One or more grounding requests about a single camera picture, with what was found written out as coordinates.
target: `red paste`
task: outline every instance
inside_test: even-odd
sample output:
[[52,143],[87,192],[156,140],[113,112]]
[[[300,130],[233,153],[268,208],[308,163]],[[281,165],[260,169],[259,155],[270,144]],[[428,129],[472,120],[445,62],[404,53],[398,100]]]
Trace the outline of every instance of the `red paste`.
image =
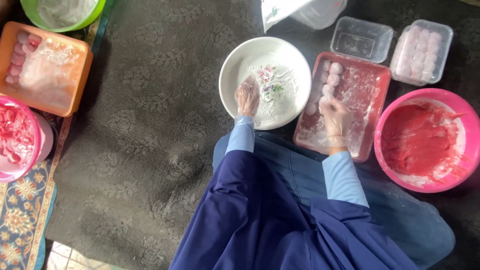
[[454,148],[458,127],[452,122],[456,117],[427,102],[393,110],[382,130],[387,165],[398,173],[431,180],[435,180],[434,174],[447,172],[458,160]]
[[25,112],[16,106],[0,105],[0,155],[24,167],[32,158],[33,126]]

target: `dark gray rug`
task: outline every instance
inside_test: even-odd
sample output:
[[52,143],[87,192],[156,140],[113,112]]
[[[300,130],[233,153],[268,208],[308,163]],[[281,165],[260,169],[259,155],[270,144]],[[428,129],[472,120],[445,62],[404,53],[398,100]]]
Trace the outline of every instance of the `dark gray rug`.
[[[260,2],[117,2],[55,172],[47,238],[131,270],[168,268],[212,175],[213,147],[233,126],[218,95],[221,65],[241,42],[263,35]],[[479,112],[480,8],[456,0],[349,0],[342,15],[392,26],[390,56],[399,31],[416,19],[452,26],[437,86]],[[313,65],[329,50],[334,27],[313,31],[288,18],[268,35],[291,42]],[[392,81],[387,105],[414,89]],[[291,140],[294,127],[272,132]],[[373,155],[362,166],[378,172]],[[455,251],[435,269],[480,265],[480,192],[463,187],[421,196],[457,235]]]

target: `floral rug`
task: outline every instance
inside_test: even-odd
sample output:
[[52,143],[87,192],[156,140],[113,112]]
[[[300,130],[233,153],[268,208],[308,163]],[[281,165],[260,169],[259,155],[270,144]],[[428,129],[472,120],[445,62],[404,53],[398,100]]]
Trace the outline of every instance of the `floral rug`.
[[[66,35],[86,41],[96,54],[112,8],[113,0],[108,0],[91,25]],[[25,17],[16,21],[30,24]],[[52,127],[56,143],[47,159],[23,178],[0,184],[0,270],[39,270],[45,260],[44,232],[57,193],[53,173],[75,115],[63,118],[37,112]]]

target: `red tray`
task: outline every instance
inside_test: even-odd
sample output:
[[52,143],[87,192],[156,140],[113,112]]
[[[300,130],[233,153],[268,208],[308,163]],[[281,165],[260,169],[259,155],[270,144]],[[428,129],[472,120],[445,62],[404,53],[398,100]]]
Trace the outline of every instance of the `red tray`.
[[[342,101],[352,112],[353,121],[348,134],[350,152],[356,162],[368,159],[373,143],[373,132],[382,113],[388,85],[392,73],[386,66],[341,56],[331,52],[318,55],[313,69],[314,87],[320,87],[319,77],[315,76],[318,65],[324,61],[340,63],[344,71],[340,84],[335,87],[335,98]],[[328,154],[323,143],[326,138],[323,116],[317,110],[313,115],[302,112],[293,135],[293,142],[301,147]]]

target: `plastic container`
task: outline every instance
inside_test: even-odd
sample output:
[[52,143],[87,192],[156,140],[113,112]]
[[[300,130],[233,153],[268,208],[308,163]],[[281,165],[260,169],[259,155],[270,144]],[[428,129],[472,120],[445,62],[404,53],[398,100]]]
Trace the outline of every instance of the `plastic container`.
[[[320,87],[322,69],[320,68],[318,72],[317,69],[325,60],[338,62],[344,69],[340,84],[335,87],[334,96],[353,111],[353,121],[348,135],[349,150],[356,162],[364,162],[372,149],[373,131],[382,112],[390,84],[390,70],[388,67],[368,61],[323,52],[318,55],[313,69],[312,92],[314,87]],[[318,110],[312,115],[303,111],[297,122],[293,142],[321,154],[328,154],[329,148],[322,145],[322,141],[327,137],[322,119],[323,116]]]
[[[18,91],[13,87],[7,86],[5,78],[7,77],[7,69],[10,65],[10,55],[13,53],[13,47],[17,43],[17,33],[19,31],[26,31],[36,34],[43,38],[43,40],[51,39],[52,42],[71,46],[78,55],[78,58],[73,64],[65,65],[63,68],[68,69],[70,74],[73,74],[70,79],[74,80],[73,86],[66,87],[66,91],[71,93],[71,101],[67,107],[57,107],[51,103],[47,103],[45,100],[39,100],[29,95],[24,94],[22,91]],[[90,51],[90,47],[84,41],[80,41],[71,37],[66,37],[61,34],[56,34],[42,30],[33,26],[23,25],[15,22],[8,22],[3,28],[3,32],[0,38],[0,94],[8,95],[20,100],[23,104],[53,113],[58,116],[69,116],[78,110],[80,99],[85,88],[88,73],[90,72],[90,66],[92,65],[93,53]]]
[[405,27],[390,63],[392,78],[415,86],[440,81],[452,37],[451,27],[425,20]]
[[336,23],[330,50],[332,52],[381,63],[387,58],[393,29],[352,17],[341,17]]
[[321,30],[331,26],[346,6],[347,0],[312,0],[290,17],[315,30]]
[[102,13],[102,10],[105,6],[105,1],[106,0],[98,0],[96,7],[85,19],[78,22],[77,24],[65,28],[50,28],[48,24],[46,24],[38,14],[37,0],[20,0],[20,3],[22,4],[22,8],[24,9],[25,14],[30,19],[30,21],[32,21],[33,24],[48,31],[61,33],[82,29],[87,25],[91,24]]
[[18,164],[11,164],[5,156],[0,155],[0,183],[8,183],[22,177],[33,165],[47,158],[53,146],[53,132],[45,118],[31,111],[20,101],[8,96],[0,96],[0,104],[16,106],[24,111],[33,126],[34,133],[33,154],[24,167],[20,167]]
[[[385,122],[388,119],[388,116],[394,109],[402,105],[414,103],[416,100],[427,101],[436,105],[441,105],[446,107],[451,112],[461,114],[460,117],[454,120],[454,123],[457,123],[459,129],[457,140],[463,140],[464,142],[464,150],[461,152],[462,156],[460,161],[457,164],[457,167],[453,169],[453,172],[455,173],[449,173],[443,178],[439,179],[439,181],[424,184],[423,186],[417,186],[405,182],[404,180],[411,181],[412,178],[413,180],[416,180],[418,177],[412,175],[402,175],[392,170],[386,164],[382,154],[382,130]],[[423,193],[445,191],[464,182],[469,176],[472,175],[479,165],[480,119],[468,102],[450,91],[437,88],[419,89],[399,97],[385,109],[375,128],[374,148],[375,155],[377,156],[378,162],[380,163],[383,171],[385,171],[385,173],[400,186],[409,190]]]

